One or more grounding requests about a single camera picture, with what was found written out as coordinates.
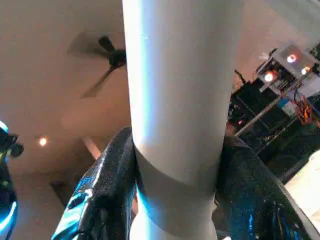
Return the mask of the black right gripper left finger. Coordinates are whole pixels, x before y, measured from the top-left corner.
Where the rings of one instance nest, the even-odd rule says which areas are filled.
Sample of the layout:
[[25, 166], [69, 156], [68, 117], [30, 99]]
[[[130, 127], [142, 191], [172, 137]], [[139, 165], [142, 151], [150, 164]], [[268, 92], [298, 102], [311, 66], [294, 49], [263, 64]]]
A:
[[70, 197], [53, 240], [127, 240], [136, 189], [132, 129], [121, 129]]

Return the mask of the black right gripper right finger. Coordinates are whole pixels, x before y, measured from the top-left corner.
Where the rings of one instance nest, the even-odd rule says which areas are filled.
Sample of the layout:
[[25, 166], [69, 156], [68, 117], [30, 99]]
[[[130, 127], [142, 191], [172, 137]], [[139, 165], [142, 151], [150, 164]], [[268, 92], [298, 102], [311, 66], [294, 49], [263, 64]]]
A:
[[281, 181], [240, 138], [226, 136], [216, 196], [233, 240], [318, 240]]

